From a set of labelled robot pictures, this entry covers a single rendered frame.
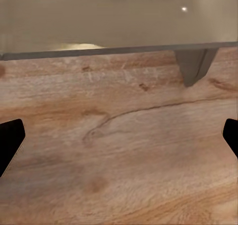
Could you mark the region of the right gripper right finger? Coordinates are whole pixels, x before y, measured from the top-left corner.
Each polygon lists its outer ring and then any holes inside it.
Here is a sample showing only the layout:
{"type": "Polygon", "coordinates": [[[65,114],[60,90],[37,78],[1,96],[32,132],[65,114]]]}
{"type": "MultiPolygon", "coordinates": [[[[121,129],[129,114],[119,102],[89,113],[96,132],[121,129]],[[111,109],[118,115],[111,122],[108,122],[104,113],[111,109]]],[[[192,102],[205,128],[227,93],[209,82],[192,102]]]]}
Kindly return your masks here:
{"type": "Polygon", "coordinates": [[[223,137],[238,158],[238,120],[226,120],[223,137]]]}

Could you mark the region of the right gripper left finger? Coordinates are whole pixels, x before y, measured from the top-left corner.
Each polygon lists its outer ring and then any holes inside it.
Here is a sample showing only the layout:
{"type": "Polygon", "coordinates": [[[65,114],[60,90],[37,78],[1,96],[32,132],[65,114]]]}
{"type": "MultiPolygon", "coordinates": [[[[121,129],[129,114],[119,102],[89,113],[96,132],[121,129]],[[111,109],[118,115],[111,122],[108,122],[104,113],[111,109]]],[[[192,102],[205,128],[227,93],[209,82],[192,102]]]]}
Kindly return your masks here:
{"type": "Polygon", "coordinates": [[[0,178],[25,138],[21,119],[0,124],[0,178]]]}

